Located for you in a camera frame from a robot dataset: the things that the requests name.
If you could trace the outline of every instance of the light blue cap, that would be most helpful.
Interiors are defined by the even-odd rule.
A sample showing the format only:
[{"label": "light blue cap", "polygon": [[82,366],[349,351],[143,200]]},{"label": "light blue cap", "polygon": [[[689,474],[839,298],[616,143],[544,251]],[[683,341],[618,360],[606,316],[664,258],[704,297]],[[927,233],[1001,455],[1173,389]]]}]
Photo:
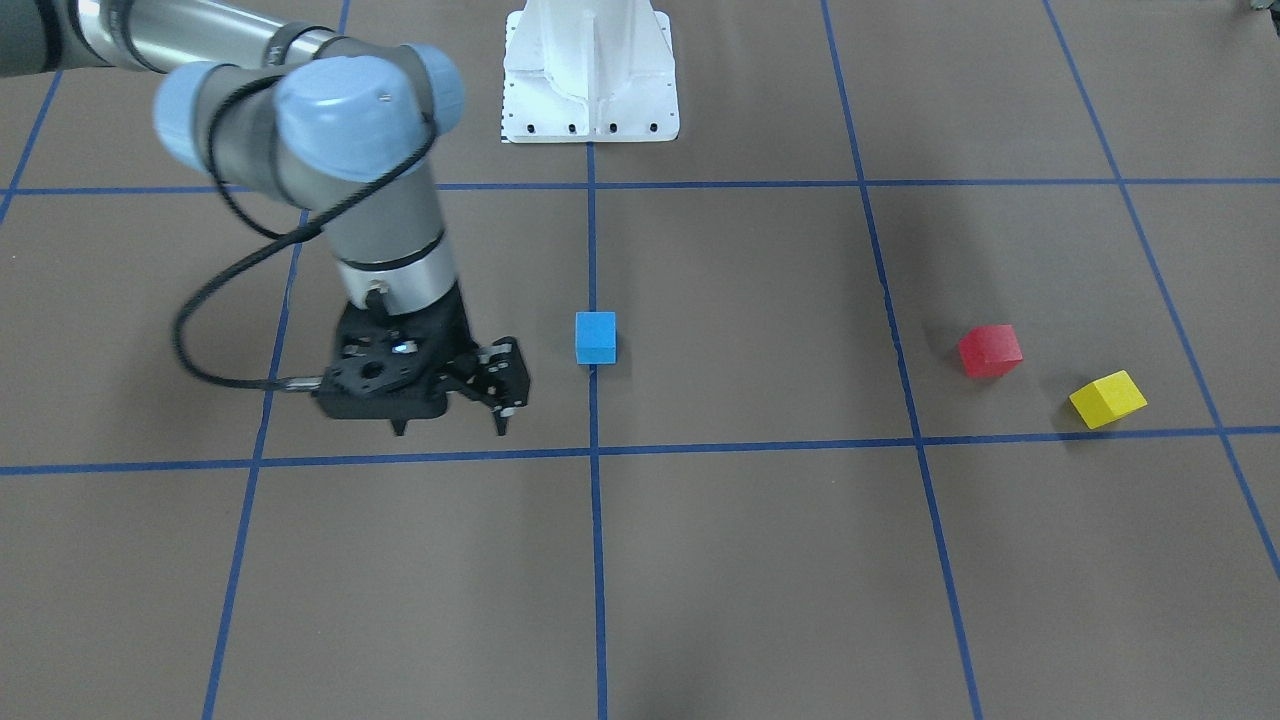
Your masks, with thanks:
[{"label": "light blue cap", "polygon": [[453,60],[443,50],[434,45],[410,42],[404,45],[417,53],[422,60],[426,74],[431,78],[431,114],[435,117],[436,132],[444,135],[457,127],[462,120],[462,110],[466,106],[466,86],[462,83],[462,73]]},{"label": "light blue cap", "polygon": [[165,76],[151,108],[160,143],[179,163],[193,170],[207,173],[204,152],[196,141],[196,100],[209,73],[221,67],[219,63],[187,63]]},{"label": "light blue cap", "polygon": [[280,138],[325,174],[371,182],[426,141],[410,79],[381,58],[312,60],[276,87]]}]

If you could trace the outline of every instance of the red cube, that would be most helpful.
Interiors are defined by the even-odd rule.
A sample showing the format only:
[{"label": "red cube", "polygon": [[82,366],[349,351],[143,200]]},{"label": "red cube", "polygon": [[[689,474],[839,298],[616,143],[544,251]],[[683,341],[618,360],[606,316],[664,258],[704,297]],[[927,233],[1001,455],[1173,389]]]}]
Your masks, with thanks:
[{"label": "red cube", "polygon": [[964,373],[970,378],[998,378],[1023,361],[1014,325],[982,325],[959,345]]}]

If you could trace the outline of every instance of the black cable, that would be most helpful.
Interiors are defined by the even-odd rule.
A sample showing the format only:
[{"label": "black cable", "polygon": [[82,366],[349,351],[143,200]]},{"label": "black cable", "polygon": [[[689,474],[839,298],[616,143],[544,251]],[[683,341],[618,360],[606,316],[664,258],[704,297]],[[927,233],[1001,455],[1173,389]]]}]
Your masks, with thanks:
[{"label": "black cable", "polygon": [[209,151],[210,173],[215,176],[215,183],[219,190],[219,195],[221,195],[223,199],[228,201],[228,204],[232,206],[232,211],[236,213],[236,215],[242,222],[244,222],[247,225],[250,225],[259,233],[273,238],[273,241],[266,246],[260,247],[259,250],[251,252],[250,255],[246,255],[239,261],[234,263],[225,270],[214,275],[207,283],[205,283],[198,291],[196,291],[196,293],[192,295],[189,300],[187,300],[187,302],[182,306],[182,309],[178,310],[178,315],[173,320],[172,341],[173,341],[174,354],[178,356],[178,363],[182,364],[182,368],[193,377],[221,387],[230,387],[239,389],[276,391],[287,387],[293,378],[278,378],[278,379],[262,378],[262,379],[246,380],[246,379],[225,378],[221,375],[215,375],[212,373],[201,369],[191,359],[191,355],[187,352],[186,347],[187,322],[196,313],[196,310],[198,310],[200,306],[204,305],[210,296],[221,290],[223,286],[229,283],[237,275],[244,273],[250,268],[253,268],[255,265],[262,263],[268,258],[275,255],[276,252],[284,250],[285,247],[289,247],[291,245],[307,242],[308,240],[312,240],[316,236],[319,236],[324,231],[325,224],[333,222],[334,218],[342,215],[347,210],[351,210],[361,201],[367,199],[370,195],[387,187],[396,178],[404,174],[406,170],[408,170],[419,161],[421,161],[422,158],[426,158],[426,154],[431,150],[431,146],[435,145],[435,138],[436,138],[435,119],[431,115],[424,114],[422,120],[426,123],[426,131],[428,131],[426,141],[422,142],[422,145],[419,146],[419,149],[415,150],[412,155],[406,158],[403,161],[401,161],[401,164],[396,165],[394,168],[388,170],[385,174],[383,174],[374,182],[348,195],[346,199],[343,199],[342,202],[338,202],[333,208],[310,219],[306,224],[300,225],[298,228],[289,231],[287,233],[275,233],[274,231],[270,231],[255,223],[251,218],[248,218],[247,214],[243,213],[243,210],[239,209],[238,205],[236,205],[234,200],[230,199],[230,195],[227,192],[227,188],[224,187],[225,182],[221,182],[220,177],[216,174],[216,163],[212,159],[214,158],[212,146],[214,146],[214,135],[215,131],[218,129],[218,124],[221,120],[221,117],[225,115],[227,111],[229,111],[230,108],[233,108],[237,102],[244,100],[246,97],[253,95],[255,92],[261,92],[268,87],[271,87],[273,85],[275,85],[276,81],[279,81],[279,78],[280,76],[261,78],[237,88],[234,92],[228,95],[227,100],[224,100],[221,105],[219,105],[218,110],[214,114],[212,122],[210,123],[209,127],[209,141],[206,142],[206,149]]}]

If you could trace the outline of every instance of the white mounting plate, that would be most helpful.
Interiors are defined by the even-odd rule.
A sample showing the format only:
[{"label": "white mounting plate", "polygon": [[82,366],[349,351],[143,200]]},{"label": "white mounting plate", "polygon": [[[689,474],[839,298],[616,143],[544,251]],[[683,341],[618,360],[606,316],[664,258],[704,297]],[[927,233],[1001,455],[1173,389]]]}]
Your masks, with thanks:
[{"label": "white mounting plate", "polygon": [[[508,49],[524,14],[507,17]],[[654,17],[671,53],[671,18],[657,10]],[[675,69],[634,74],[623,87],[594,100],[561,92],[545,73],[504,74],[503,142],[662,142],[680,135]]]}]

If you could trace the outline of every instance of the blue cube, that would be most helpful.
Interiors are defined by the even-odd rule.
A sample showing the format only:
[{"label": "blue cube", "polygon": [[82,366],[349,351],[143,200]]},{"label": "blue cube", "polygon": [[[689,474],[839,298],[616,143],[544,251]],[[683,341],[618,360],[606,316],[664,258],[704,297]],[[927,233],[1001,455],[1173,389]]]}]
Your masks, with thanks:
[{"label": "blue cube", "polygon": [[613,313],[579,313],[573,350],[579,365],[612,365],[618,361],[618,320]]}]

